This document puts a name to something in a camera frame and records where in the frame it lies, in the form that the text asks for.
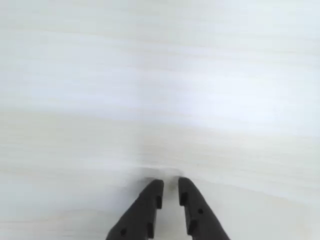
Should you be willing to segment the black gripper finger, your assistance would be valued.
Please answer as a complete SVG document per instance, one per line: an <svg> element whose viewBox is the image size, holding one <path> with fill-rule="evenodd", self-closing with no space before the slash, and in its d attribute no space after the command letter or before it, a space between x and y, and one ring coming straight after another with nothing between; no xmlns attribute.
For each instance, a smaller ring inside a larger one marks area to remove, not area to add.
<svg viewBox="0 0 320 240"><path fill-rule="evenodd" d="M150 240L155 237L157 210L162 208L164 181L152 180L116 224L107 240Z"/></svg>
<svg viewBox="0 0 320 240"><path fill-rule="evenodd" d="M187 177L178 179L179 204L184 207L186 231L193 240L229 240L218 218L196 185Z"/></svg>

